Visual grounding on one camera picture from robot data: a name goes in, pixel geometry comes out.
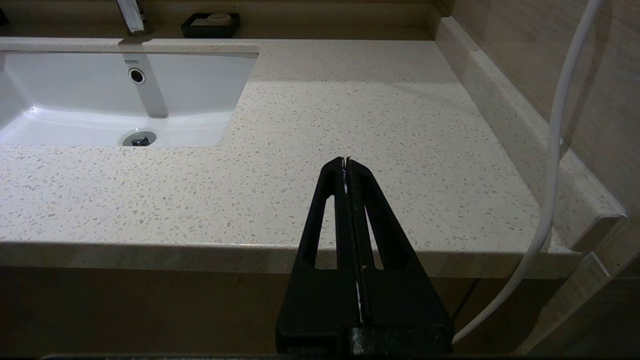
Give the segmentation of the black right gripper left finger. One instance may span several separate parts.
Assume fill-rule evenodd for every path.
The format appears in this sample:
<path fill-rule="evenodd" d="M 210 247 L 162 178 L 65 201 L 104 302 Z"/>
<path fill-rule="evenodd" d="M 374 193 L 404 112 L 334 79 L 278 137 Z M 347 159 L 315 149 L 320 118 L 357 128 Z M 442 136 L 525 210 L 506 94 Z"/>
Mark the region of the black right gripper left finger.
<path fill-rule="evenodd" d="M 350 330 L 361 323 L 345 170 L 345 159 L 336 157 L 318 176 L 276 322 L 278 353 L 344 354 Z M 318 269 L 315 263 L 328 198 L 334 200 L 336 268 Z"/>

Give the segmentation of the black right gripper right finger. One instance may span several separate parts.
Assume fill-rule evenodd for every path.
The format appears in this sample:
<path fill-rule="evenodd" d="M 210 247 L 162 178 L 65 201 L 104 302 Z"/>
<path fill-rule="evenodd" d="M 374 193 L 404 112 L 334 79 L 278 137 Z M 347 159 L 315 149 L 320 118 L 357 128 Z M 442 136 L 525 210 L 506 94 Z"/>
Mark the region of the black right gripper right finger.
<path fill-rule="evenodd" d="M 450 354 L 453 322 L 373 173 L 345 162 L 358 259 L 352 354 Z"/>

